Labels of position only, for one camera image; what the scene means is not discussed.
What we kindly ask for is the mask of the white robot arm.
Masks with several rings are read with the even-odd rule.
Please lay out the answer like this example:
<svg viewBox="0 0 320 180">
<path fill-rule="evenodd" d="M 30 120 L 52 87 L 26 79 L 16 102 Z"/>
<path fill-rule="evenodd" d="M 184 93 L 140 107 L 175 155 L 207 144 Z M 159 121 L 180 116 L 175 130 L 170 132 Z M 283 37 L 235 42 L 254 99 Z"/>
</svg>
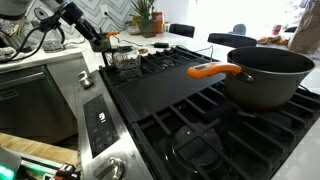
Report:
<svg viewBox="0 0 320 180">
<path fill-rule="evenodd" d="M 21 20 L 33 0 L 0 0 L 0 18 L 4 20 Z M 47 32 L 61 26 L 60 19 L 69 25 L 74 25 L 75 29 L 84 36 L 85 39 L 97 46 L 101 45 L 101 37 L 95 28 L 83 18 L 84 13 L 71 0 L 40 0 L 52 13 L 48 13 L 42 8 L 35 8 L 34 14 L 40 21 L 40 30 Z"/>
</svg>

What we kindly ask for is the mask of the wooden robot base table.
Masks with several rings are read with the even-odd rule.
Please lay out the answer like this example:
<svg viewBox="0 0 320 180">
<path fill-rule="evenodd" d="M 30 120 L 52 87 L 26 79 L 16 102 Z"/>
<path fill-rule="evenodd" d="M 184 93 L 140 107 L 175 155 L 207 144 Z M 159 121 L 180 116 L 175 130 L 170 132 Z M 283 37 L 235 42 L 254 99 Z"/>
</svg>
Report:
<svg viewBox="0 0 320 180">
<path fill-rule="evenodd" d="M 75 150 L 0 133 L 0 145 L 24 154 L 52 160 L 59 163 L 76 165 L 78 155 Z"/>
</svg>

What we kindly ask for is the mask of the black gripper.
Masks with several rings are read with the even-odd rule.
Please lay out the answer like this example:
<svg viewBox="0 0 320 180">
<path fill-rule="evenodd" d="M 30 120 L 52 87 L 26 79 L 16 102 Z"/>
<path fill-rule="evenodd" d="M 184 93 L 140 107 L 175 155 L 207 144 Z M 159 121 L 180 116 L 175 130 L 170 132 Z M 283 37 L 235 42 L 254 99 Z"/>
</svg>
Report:
<svg viewBox="0 0 320 180">
<path fill-rule="evenodd" d="M 98 44 L 99 34 L 94 27 L 83 18 L 83 12 L 75 5 L 69 4 L 70 21 L 75 25 L 75 28 L 90 42 Z"/>
</svg>

